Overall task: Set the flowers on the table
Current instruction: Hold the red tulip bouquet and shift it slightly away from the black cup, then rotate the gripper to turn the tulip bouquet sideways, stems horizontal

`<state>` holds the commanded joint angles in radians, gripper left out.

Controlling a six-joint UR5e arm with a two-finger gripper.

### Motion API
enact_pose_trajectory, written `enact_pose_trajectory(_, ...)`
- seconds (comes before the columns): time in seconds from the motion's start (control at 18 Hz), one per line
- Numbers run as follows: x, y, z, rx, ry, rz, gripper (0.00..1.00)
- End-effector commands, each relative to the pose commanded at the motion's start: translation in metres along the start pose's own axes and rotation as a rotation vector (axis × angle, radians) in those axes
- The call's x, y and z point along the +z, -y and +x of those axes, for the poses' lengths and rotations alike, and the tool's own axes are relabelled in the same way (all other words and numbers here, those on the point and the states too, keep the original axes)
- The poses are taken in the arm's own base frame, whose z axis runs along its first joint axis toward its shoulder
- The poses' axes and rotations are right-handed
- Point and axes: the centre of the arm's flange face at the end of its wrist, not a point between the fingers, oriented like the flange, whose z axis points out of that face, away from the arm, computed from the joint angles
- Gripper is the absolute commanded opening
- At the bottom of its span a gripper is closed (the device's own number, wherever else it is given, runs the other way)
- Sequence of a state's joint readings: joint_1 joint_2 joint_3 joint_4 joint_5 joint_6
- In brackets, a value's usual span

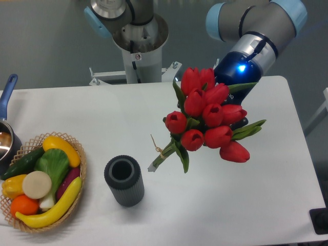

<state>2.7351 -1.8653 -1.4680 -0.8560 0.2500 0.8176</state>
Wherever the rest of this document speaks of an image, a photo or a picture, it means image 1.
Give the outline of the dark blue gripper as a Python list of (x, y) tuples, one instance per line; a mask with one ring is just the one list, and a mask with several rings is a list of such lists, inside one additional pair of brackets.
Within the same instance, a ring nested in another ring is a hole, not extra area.
[[(230, 52), (214, 69), (216, 82), (227, 86), (257, 83), (261, 79), (261, 70), (247, 57), (239, 52)], [(248, 86), (237, 92), (230, 92), (224, 105), (241, 105), (242, 101), (255, 86)]]

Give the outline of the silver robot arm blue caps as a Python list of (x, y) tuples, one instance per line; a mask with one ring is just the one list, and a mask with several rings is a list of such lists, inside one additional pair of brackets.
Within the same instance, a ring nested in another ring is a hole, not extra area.
[[(216, 82), (241, 86), (228, 103), (242, 103), (298, 35), (307, 14), (301, 1), (231, 1), (210, 8), (208, 35), (235, 44), (214, 68)], [(153, 1), (91, 1), (84, 15), (99, 36), (112, 38), (120, 48), (128, 83), (162, 80), (162, 47), (169, 31)]]

